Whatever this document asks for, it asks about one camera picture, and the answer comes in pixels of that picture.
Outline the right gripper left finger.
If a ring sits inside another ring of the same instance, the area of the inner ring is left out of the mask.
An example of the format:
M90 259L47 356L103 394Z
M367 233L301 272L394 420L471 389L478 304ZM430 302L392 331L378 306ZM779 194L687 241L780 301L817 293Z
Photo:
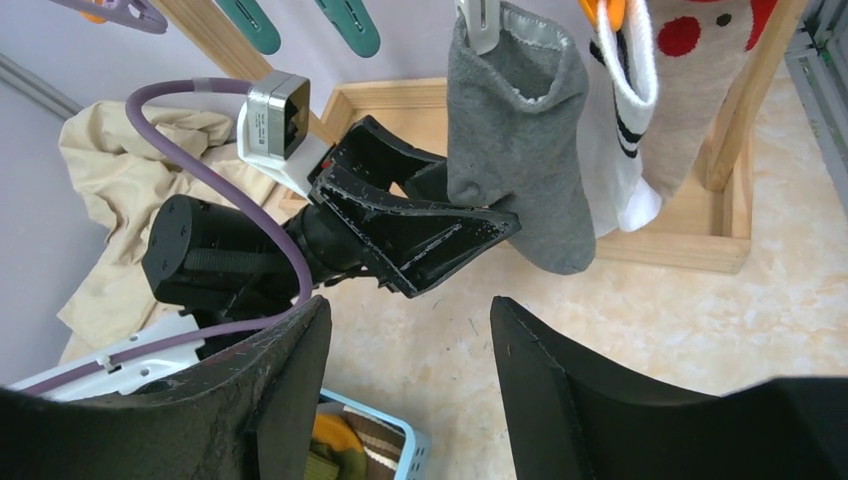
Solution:
M130 395L1 393L5 479L301 479L331 340L316 296Z

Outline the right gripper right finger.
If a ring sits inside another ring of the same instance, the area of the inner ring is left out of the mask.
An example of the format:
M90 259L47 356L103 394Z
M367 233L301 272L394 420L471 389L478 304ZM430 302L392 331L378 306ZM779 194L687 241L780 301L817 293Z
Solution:
M726 396L626 368L515 300L490 309L520 479L843 479L847 381L777 377Z

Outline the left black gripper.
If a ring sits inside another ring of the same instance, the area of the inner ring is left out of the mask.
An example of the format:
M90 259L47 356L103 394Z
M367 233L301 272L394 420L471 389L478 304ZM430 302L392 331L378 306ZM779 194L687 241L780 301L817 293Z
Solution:
M520 230L514 213L451 204L445 158L371 115L350 127L311 181L307 251L314 280L327 286L370 276L414 298Z

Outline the grey sock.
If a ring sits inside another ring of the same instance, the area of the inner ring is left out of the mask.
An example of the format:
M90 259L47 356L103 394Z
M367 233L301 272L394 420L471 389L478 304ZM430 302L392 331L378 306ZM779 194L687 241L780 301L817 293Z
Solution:
M458 18L448 53L447 171L455 205L512 212L510 244L559 275L588 268L596 237L577 155L589 90L579 49L553 20L500 6L499 40L479 54Z

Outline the white sock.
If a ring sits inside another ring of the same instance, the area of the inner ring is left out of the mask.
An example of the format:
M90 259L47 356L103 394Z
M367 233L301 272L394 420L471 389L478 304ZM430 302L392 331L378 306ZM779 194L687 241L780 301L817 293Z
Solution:
M662 200L644 178L641 142L659 98L644 1L597 1L588 44L589 92L578 124L583 188L597 238L653 221Z

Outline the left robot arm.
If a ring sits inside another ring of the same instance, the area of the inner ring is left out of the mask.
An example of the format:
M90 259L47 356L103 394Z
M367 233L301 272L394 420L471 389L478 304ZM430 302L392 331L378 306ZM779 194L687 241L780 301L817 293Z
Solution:
M130 393L268 327L299 294L299 266L315 288L372 277L414 298L520 228L513 213L450 204L445 159L372 116L350 127L310 180L307 204L284 224L292 255L237 209L170 197L142 268L155 299L178 316L16 389L60 401Z

